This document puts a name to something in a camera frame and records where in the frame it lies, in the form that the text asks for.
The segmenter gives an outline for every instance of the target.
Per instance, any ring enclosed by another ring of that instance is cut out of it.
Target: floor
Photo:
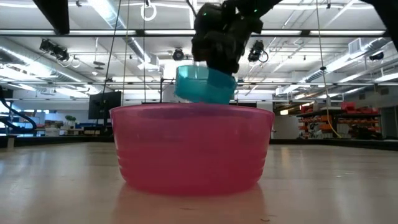
[[[128,187],[114,144],[0,153],[1,224],[398,223],[398,152],[271,146],[258,185],[224,197]]]

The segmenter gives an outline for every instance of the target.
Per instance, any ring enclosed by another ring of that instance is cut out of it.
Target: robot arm
[[[282,0],[226,0],[221,6],[206,3],[195,19],[192,39],[194,61],[206,61],[209,68],[232,75],[239,70],[239,59],[253,32],[260,34],[260,17]],[[397,0],[364,0],[372,4],[386,25],[396,47],[398,29],[395,15]]]

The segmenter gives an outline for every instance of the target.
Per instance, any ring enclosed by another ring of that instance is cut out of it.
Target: hanging ring
[[[150,16],[150,17],[145,17],[145,9],[146,9],[146,8],[152,8],[152,9],[154,10],[154,12],[152,13],[152,16]],[[141,17],[142,17],[145,21],[151,21],[151,20],[155,19],[156,14],[157,14],[156,6],[153,6],[153,5],[146,6],[145,4],[143,4],[143,5],[141,6]]]

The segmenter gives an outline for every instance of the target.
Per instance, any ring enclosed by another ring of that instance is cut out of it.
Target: pink plastic bowl
[[[132,187],[172,195],[229,194],[262,175],[274,114],[194,103],[111,110],[120,172]]]

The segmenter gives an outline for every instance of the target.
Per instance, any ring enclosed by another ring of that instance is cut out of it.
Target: teal plastic container
[[[236,89],[235,78],[202,66],[177,68],[175,94],[194,103],[229,104]]]

